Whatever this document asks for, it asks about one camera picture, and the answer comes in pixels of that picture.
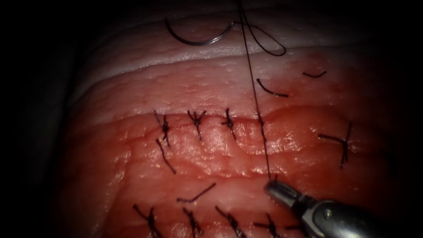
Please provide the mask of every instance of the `loose suture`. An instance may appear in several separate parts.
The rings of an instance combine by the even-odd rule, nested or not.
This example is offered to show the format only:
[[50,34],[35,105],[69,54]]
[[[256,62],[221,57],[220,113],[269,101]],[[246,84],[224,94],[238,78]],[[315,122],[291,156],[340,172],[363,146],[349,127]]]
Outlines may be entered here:
[[198,231],[198,233],[200,235],[203,235],[204,232],[201,229],[200,225],[198,224],[198,222],[195,220],[193,212],[192,211],[188,211],[186,208],[182,208],[183,212],[188,216],[189,218],[189,223],[191,224],[191,231],[193,234],[193,238],[197,238],[197,233],[196,231]]
[[194,122],[195,127],[197,128],[197,133],[198,133],[198,138],[200,139],[200,141],[202,141],[203,139],[201,138],[201,132],[200,132],[200,121],[201,119],[204,117],[204,115],[206,114],[206,111],[203,111],[200,115],[199,118],[197,118],[197,113],[194,112],[194,117],[191,115],[191,113],[188,111],[188,116],[191,118],[191,120]]
[[268,90],[266,87],[264,87],[264,86],[263,86],[263,84],[261,84],[261,82],[260,82],[260,79],[259,79],[259,78],[258,78],[258,79],[256,79],[256,80],[257,80],[257,83],[259,83],[260,87],[261,87],[261,88],[262,88],[265,92],[270,93],[270,94],[272,94],[273,96],[276,96],[276,97],[289,97],[289,96],[288,96],[288,94],[275,93],[275,92],[272,92],[272,91]]
[[311,74],[307,74],[306,72],[303,72],[303,75],[307,76],[307,77],[311,77],[311,78],[318,78],[318,77],[322,77],[325,73],[327,73],[327,71],[319,74],[319,75],[311,75]]
[[[184,43],[184,44],[186,44],[186,45],[192,45],[192,46],[204,46],[204,45],[211,45],[211,44],[213,44],[213,43],[216,43],[216,42],[218,42],[220,39],[222,39],[223,37],[225,37],[228,33],[229,33],[229,31],[230,31],[230,29],[235,25],[235,24],[240,24],[240,25],[242,25],[242,26],[244,26],[244,25],[246,25],[246,26],[248,26],[248,28],[249,28],[249,30],[250,30],[250,32],[251,32],[251,34],[252,34],[252,36],[253,36],[253,38],[254,38],[254,40],[256,41],[256,43],[266,52],[266,53],[268,53],[268,54],[270,54],[270,55],[272,55],[272,56],[282,56],[282,55],[284,55],[285,53],[286,53],[286,48],[285,48],[285,46],[283,46],[281,43],[279,43],[279,41],[277,41],[275,38],[273,38],[269,33],[267,33],[267,32],[265,32],[264,30],[262,30],[261,28],[259,28],[259,27],[257,27],[257,26],[253,26],[253,25],[250,25],[250,24],[248,24],[248,23],[243,23],[242,21],[241,22],[236,22],[236,21],[234,21],[234,22],[231,22],[229,25],[228,25],[228,27],[220,34],[220,35],[218,35],[217,37],[215,37],[215,38],[213,38],[213,39],[211,39],[211,40],[208,40],[208,41],[202,41],[202,42],[194,42],[194,41],[188,41],[188,40],[185,40],[185,39],[183,39],[183,38],[181,38],[180,36],[178,36],[173,30],[172,30],[172,28],[171,28],[171,25],[169,24],[169,21],[165,18],[164,19],[164,22],[165,22],[165,24],[166,24],[166,27],[167,27],[167,30],[169,31],[169,33],[176,39],[176,40],[178,40],[179,42],[182,42],[182,43]],[[261,31],[263,34],[265,34],[265,35],[267,35],[270,39],[272,39],[274,42],[276,42],[276,44],[278,44],[282,49],[283,49],[283,51],[282,51],[282,53],[280,53],[280,54],[275,54],[275,53],[273,53],[273,52],[271,52],[271,51],[269,51],[269,50],[267,50],[262,44],[260,44],[260,42],[257,40],[257,38],[256,38],[256,36],[254,35],[254,33],[252,32],[252,30],[251,30],[251,28],[255,28],[255,29],[257,29],[257,30],[259,30],[259,31]]]
[[225,214],[222,210],[219,209],[218,206],[215,206],[216,211],[218,211],[223,217],[225,217],[228,221],[232,229],[235,231],[236,238],[246,238],[247,236],[242,232],[242,230],[238,226],[238,221],[230,214]]
[[271,177],[270,177],[270,167],[269,167],[269,156],[267,154],[267,146],[266,146],[267,139],[264,136],[264,129],[263,129],[264,122],[261,119],[261,114],[260,114],[260,110],[259,110],[259,104],[258,104],[258,101],[257,101],[256,86],[254,85],[254,78],[252,76],[252,68],[251,68],[250,55],[249,55],[249,52],[248,52],[247,38],[245,36],[245,30],[244,30],[244,24],[243,24],[243,18],[244,18],[245,22],[247,23],[247,25],[248,25],[248,20],[247,20],[247,16],[245,15],[245,11],[244,11],[244,8],[242,6],[241,1],[237,0],[237,5],[238,5],[238,15],[239,15],[239,19],[240,19],[240,22],[241,22],[242,36],[244,38],[244,47],[245,47],[247,61],[248,61],[248,68],[249,68],[249,72],[250,72],[250,79],[251,79],[251,84],[252,84],[252,91],[253,91],[253,94],[254,94],[254,102],[256,104],[257,120],[260,123],[260,132],[261,132],[261,136],[263,138],[263,147],[264,147],[264,155],[265,155],[265,158],[266,158],[267,175],[268,175],[269,180],[270,180]]
[[159,115],[157,115],[157,112],[154,110],[154,115],[156,116],[157,122],[159,123],[159,125],[162,127],[162,131],[164,133],[163,135],[163,139],[162,140],[166,140],[167,142],[167,147],[170,148],[171,145],[169,144],[169,138],[167,136],[167,132],[169,131],[169,126],[167,125],[167,121],[166,121],[166,114],[163,116],[163,125],[160,122],[160,118]]
[[352,125],[353,125],[352,122],[348,124],[348,131],[347,131],[347,136],[345,137],[345,140],[334,137],[334,136],[330,136],[330,135],[324,135],[324,134],[317,135],[319,138],[330,139],[330,140],[338,141],[339,143],[341,143],[342,145],[342,158],[341,158],[341,165],[340,165],[341,169],[344,167],[344,161],[348,162],[348,140],[351,134]]
[[235,136],[235,133],[234,133],[234,123],[229,117],[229,108],[226,108],[226,121],[222,122],[222,125],[226,125],[230,129],[230,132],[232,133],[234,140],[237,140],[237,137]]
[[163,147],[162,147],[162,145],[160,144],[159,139],[156,139],[156,143],[159,145],[160,150],[162,151],[162,157],[163,157],[164,162],[167,164],[167,166],[169,167],[169,169],[171,169],[171,170],[172,170],[172,173],[176,174],[176,170],[175,170],[175,169],[171,166],[171,164],[169,163],[169,161],[167,161],[167,159],[166,159],[166,157],[165,157],[165,155],[164,155]]
[[154,238],[163,238],[162,234],[159,232],[159,230],[154,225],[154,215],[153,215],[153,207],[150,209],[150,213],[148,216],[142,214],[140,209],[138,209],[137,205],[134,204],[133,208],[137,211],[137,213],[144,218],[148,222],[148,227],[150,228],[151,235]]
[[270,215],[268,213],[266,213],[266,215],[267,215],[267,219],[269,220],[269,224],[263,224],[263,223],[254,222],[253,225],[256,226],[256,227],[262,227],[262,228],[268,229],[269,230],[269,233],[272,235],[273,238],[282,238],[282,236],[279,235],[276,232],[275,223],[270,218]]
[[195,196],[194,198],[191,199],[185,199],[185,198],[180,198],[178,197],[176,199],[177,202],[186,202],[186,203],[191,203],[194,202],[195,200],[197,200],[199,197],[201,197],[203,194],[205,194],[206,192],[210,191],[210,189],[212,189],[214,186],[216,186],[216,183],[212,183],[209,187],[207,187],[206,189],[204,189],[203,191],[201,191],[197,196]]

